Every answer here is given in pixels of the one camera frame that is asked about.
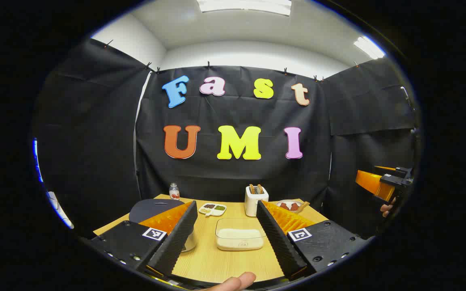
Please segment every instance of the wooden table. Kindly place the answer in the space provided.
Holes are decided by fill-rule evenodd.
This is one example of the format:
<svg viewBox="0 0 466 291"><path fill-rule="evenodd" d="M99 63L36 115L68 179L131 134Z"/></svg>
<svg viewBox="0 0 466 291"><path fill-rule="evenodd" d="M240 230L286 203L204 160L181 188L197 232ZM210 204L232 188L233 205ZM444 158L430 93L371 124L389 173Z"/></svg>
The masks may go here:
<svg viewBox="0 0 466 291"><path fill-rule="evenodd" d="M170 197L160 194L155 199L170 199ZM193 199L181 198L181 201L187 203L193 201ZM195 202L197 203L197 209L205 203L218 203L204 200L195 200ZM219 219L257 219L246 215L243 202L220 202L220 204L227 206L226 212L220 217L205 217L204 214L198 213L194 225L197 245L192 250L179 255L172 274L212 283L222 283L231 276L240 276L245 271L255 273L256 281L282 277L283 272L267 237L263 238L264 246L258 250L222 251L216 247L215 226ZM328 220L310 206L307 206L299 215L315 223ZM126 214L108 225L94 230L94 233L100 235L118 223L128 220L128 218L129 214Z"/></svg>

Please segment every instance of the human hand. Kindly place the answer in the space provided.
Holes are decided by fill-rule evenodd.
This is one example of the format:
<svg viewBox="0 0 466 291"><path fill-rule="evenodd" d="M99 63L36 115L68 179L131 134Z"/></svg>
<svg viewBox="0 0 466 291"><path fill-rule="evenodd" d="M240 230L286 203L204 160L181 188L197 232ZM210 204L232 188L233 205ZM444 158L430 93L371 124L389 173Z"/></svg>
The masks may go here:
<svg viewBox="0 0 466 291"><path fill-rule="evenodd" d="M251 272L244 272L237 277L231 277L223 283L213 286L203 291L241 291L251 286L255 282L256 275Z"/></svg>
<svg viewBox="0 0 466 291"><path fill-rule="evenodd" d="M390 210L393 208L393 204L394 204L395 202L396 202L396 198L393 199L393 201L390 203L390 205L385 205L385 204L383 204L383 205L381 206L381 212L383 212L383 213L382 213L382 216L383 216L383 217L388 216L388 214L390 213Z"/></svg>

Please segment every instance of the black curtain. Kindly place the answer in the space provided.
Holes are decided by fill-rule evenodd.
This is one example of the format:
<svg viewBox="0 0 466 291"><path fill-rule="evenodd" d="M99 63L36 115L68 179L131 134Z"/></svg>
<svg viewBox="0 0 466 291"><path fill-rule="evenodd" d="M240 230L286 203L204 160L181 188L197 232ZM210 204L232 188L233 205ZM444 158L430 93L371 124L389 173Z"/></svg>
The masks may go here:
<svg viewBox="0 0 466 291"><path fill-rule="evenodd" d="M355 183L357 170L414 166L413 91L387 59L368 61L322 82L331 130L332 166L324 214L368 237L383 219L381 201Z"/></svg>
<svg viewBox="0 0 466 291"><path fill-rule="evenodd" d="M168 108L165 83L186 75L186 101ZM199 91L206 77L226 81L223 96ZM256 98L254 81L270 79L274 96ZM290 88L302 83L308 89L308 106L299 105ZM326 187L330 162L330 133L325 96L318 82L275 70L237 66L188 67L151 74L136 122L137 165L143 198L167 193L176 182L181 196L193 199L243 202L248 184L263 185L271 200L301 198L319 207ZM181 127L179 149L187 146L187 125L198 125L193 156L181 160L164 151L166 125ZM221 133L218 127L231 125L242 136L246 127L260 127L261 160L219 160ZM299 127L303 158L289 160L285 127Z"/></svg>
<svg viewBox="0 0 466 291"><path fill-rule="evenodd" d="M83 236L140 199L133 129L148 71L105 46L90 39L70 52L46 78L33 121L45 186Z"/></svg>

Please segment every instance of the clear plastic container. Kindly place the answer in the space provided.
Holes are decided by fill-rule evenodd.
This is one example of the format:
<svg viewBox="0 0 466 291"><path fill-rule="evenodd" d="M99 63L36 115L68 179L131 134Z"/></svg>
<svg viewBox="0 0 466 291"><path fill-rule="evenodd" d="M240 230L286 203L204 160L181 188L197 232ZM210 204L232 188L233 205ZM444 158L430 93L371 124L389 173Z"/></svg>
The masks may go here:
<svg viewBox="0 0 466 291"><path fill-rule="evenodd" d="M215 227L217 247L224 251L257 250L264 246L264 229L253 218L219 219Z"/></svg>

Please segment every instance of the bottle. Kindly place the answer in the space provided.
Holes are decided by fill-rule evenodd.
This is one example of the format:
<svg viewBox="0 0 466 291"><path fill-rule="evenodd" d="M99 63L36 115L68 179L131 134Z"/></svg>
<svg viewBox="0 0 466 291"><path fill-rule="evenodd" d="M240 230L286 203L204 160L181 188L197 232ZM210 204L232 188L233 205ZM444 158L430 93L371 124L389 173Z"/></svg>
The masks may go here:
<svg viewBox="0 0 466 291"><path fill-rule="evenodd" d="M170 188L168 188L168 195L170 196L170 199L179 200L179 188L177 187L177 184L170 184Z"/></svg>

